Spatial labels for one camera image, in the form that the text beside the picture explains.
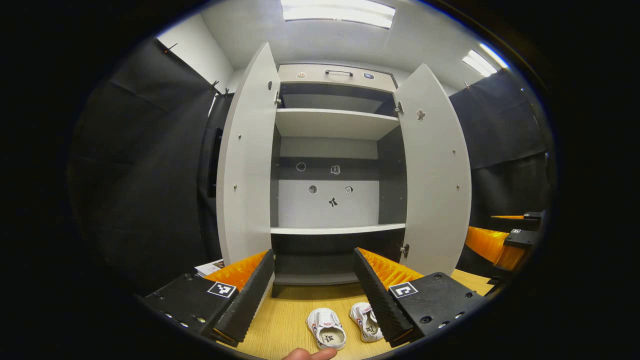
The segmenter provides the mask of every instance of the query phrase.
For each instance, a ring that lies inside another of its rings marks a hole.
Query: sneaker
[[[347,341],[347,334],[342,329],[338,315],[326,307],[313,310],[307,318],[307,326],[316,337],[320,349],[332,347],[340,350]]]
[[[349,317],[360,327],[362,341],[372,343],[382,339],[382,330],[368,302],[353,304]]]

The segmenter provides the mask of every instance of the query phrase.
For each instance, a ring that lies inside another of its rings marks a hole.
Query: orange padding
[[[404,265],[400,265],[393,260],[389,260],[384,256],[380,256],[374,252],[358,248],[364,258],[367,260],[373,271],[389,290],[389,286],[402,284],[403,282],[413,281],[423,277],[422,274],[415,272]]]
[[[493,215],[492,218],[524,218],[524,215]]]
[[[268,250],[265,250],[246,259],[236,261],[229,266],[225,266],[224,268],[205,276],[204,278],[211,281],[219,281],[228,285],[233,285],[238,291],[241,291],[246,282],[249,281],[249,278],[253,274],[255,268],[260,265],[260,262],[267,251]]]
[[[525,249],[504,246],[504,239],[509,233],[480,229],[470,226],[465,244],[494,266],[513,270],[524,256]]]

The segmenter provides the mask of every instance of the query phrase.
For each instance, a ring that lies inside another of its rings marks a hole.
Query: sticker
[[[211,286],[211,289],[207,290],[207,293],[229,298],[235,290],[236,287],[233,285],[223,284],[222,282],[216,281],[216,283]]]
[[[418,292],[413,285],[408,282],[403,282],[402,284],[389,286],[389,290],[394,294],[396,298],[409,296],[411,294],[415,294]]]

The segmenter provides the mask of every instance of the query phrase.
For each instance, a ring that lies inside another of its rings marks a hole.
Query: ceiling light
[[[369,0],[280,0],[282,16],[290,20],[342,20],[388,29],[396,9]]]
[[[497,72],[493,65],[474,50],[469,51],[469,55],[465,56],[462,62],[474,68],[475,71],[478,71],[484,77]]]
[[[509,65],[507,65],[507,63],[504,62],[504,60],[500,56],[498,56],[498,54],[496,54],[493,50],[489,49],[487,45],[480,44],[480,47],[482,47],[482,50],[484,50],[487,54],[489,54],[489,56],[491,56],[495,60],[495,62],[497,62],[498,65],[500,65],[502,68],[506,69],[509,67]]]

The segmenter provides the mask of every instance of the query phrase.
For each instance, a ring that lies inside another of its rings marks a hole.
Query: shoe insole
[[[342,331],[334,328],[327,327],[320,330],[320,341],[327,345],[338,345],[344,340],[344,334]]]
[[[378,332],[378,324],[371,318],[371,312],[367,312],[367,323],[364,329],[371,335],[375,335]]]

